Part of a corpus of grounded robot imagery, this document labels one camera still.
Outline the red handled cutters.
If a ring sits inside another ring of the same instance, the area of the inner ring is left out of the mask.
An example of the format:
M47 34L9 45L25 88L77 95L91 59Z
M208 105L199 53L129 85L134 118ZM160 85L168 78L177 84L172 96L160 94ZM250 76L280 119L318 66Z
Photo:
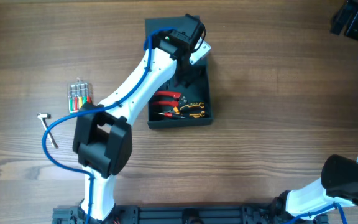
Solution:
M156 91L152 98L153 105L176 107L187 102L188 100L182 93L168 90Z

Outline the orange black pliers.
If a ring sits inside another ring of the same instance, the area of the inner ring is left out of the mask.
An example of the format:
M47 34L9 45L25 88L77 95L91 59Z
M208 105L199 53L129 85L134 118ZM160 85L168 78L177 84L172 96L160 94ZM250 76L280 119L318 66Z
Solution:
M171 106L171 110L157 112L157 114L170 119L193 119L207 116L203 102L179 104L177 101L157 101L153 105Z

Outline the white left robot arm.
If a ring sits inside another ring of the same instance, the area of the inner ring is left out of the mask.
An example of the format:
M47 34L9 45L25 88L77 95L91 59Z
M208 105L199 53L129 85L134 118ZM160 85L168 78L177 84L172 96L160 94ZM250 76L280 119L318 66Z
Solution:
M90 174L80 205L88 223L105 221L114 209L116 175L131 156L132 126L143 107L166 81L209 52L199 17L178 20L149 34L142 61L114 93L98 105L85 103L76 114L73 152Z

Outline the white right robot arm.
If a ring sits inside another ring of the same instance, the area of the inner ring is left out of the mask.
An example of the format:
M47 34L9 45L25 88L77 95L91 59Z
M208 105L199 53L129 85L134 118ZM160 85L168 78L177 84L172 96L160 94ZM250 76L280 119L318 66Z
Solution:
M358 1L346 1L334 15L331 33L358 41ZM358 206L358 156L356 160L330 156L321 177L298 190L287 190L269 206L272 220L282 223L312 221L317 216Z

